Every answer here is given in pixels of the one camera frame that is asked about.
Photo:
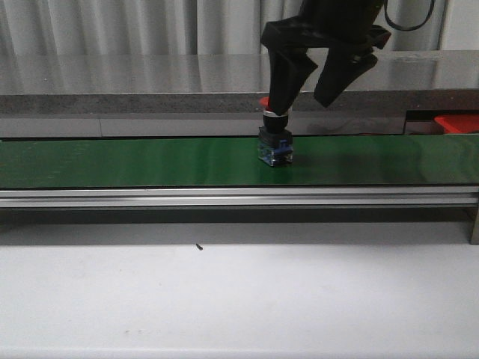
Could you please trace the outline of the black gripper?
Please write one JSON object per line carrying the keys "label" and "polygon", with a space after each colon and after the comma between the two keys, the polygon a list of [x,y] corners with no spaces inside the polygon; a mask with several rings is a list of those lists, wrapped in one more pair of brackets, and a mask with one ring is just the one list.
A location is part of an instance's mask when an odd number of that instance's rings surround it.
{"label": "black gripper", "polygon": [[377,63],[373,46],[383,49],[391,32],[374,22],[383,1],[303,1],[296,16],[268,22],[260,37],[269,49],[269,108],[285,114],[317,69],[310,48],[328,48],[314,98],[330,106],[359,76]]}

